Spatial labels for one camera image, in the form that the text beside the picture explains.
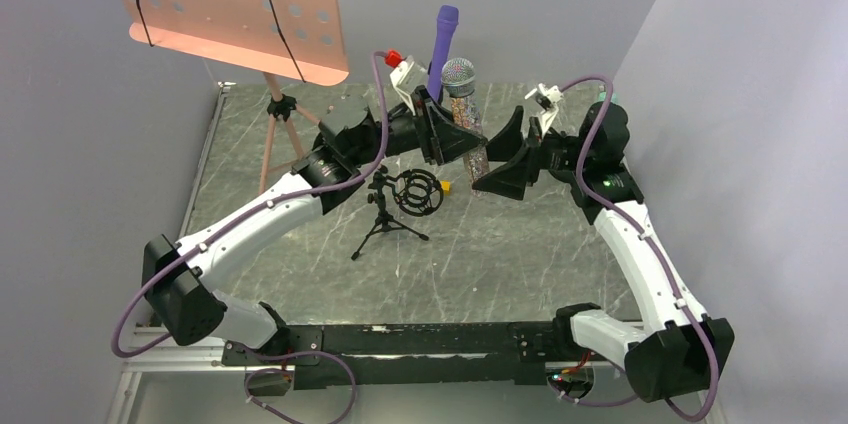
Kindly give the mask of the black round-base clamp stand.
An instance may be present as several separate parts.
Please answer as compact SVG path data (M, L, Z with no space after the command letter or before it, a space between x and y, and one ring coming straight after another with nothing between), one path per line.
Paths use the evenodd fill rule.
M427 67L426 88L429 96L441 104L444 99L444 87L442 83L442 69L446 63L445 59L431 61Z

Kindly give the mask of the black shock mount tripod stand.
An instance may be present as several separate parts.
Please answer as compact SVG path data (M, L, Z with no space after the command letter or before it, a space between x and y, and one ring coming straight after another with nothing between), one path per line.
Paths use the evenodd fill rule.
M378 211L373 226L352 253L353 261L360 257L368 241L379 234L407 231L423 241L430 240L427 234L400 222L388 210L388 202L392 201L403 214L411 217L434 214L441 207L445 196L441 181L434 174L413 168L391 175L385 165L380 165L372 174L372 181L367 188L370 190L367 201L375 204Z

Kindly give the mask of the glitter silver microphone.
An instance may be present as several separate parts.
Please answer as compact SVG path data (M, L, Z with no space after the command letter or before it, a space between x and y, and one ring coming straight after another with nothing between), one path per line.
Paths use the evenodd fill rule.
M442 67L441 84L449 96L454 122L482 134L482 115L474 95L475 70L471 61L462 57L448 60ZM464 165L471 183L488 173L490 168L485 145L467 154Z

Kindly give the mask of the mint green microphone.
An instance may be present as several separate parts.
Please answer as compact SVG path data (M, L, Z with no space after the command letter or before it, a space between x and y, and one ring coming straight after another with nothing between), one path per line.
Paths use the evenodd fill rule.
M598 101L599 103L602 103L602 102L604 102L605 100L607 100L607 99L608 99L608 96L609 96L609 95L608 95L608 93L607 93L606 91L603 91L603 92L601 92L601 93L598 95L598 97L597 97L597 101ZM613 93L609 96L609 100L610 100L610 104L611 104L611 105L617 105L617 104L618 104L618 95L617 95L615 92L613 92Z

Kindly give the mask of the purple microphone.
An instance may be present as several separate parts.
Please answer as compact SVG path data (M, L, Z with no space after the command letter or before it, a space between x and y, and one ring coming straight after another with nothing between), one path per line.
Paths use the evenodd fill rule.
M436 17L436 36L431 61L448 60L453 35L459 24L459 9L451 5L442 5Z

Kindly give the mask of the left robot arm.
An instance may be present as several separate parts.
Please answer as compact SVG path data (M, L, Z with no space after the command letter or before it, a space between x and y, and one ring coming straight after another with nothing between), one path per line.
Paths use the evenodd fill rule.
M319 122L313 149L269 189L203 231L144 248L144 298L178 345L207 337L279 353L285 322L265 303L221 291L227 276L285 233L328 214L355 193L387 156L412 150L429 163L450 163L485 146L479 132L454 123L423 86L376 119L362 99L336 106Z

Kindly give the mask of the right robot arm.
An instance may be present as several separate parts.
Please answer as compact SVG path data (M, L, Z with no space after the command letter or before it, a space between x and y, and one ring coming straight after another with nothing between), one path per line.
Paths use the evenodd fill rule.
M539 118L526 120L517 107L486 147L498 168L473 187L521 200L541 171L550 172L570 185L574 203L622 270L642 325L620 321L593 303L569 305L552 322L558 349L590 351L619 366L645 402L715 391L734 331L726 319L710 317L664 250L625 164L629 139L627 113L614 103L592 104L576 135L544 131Z

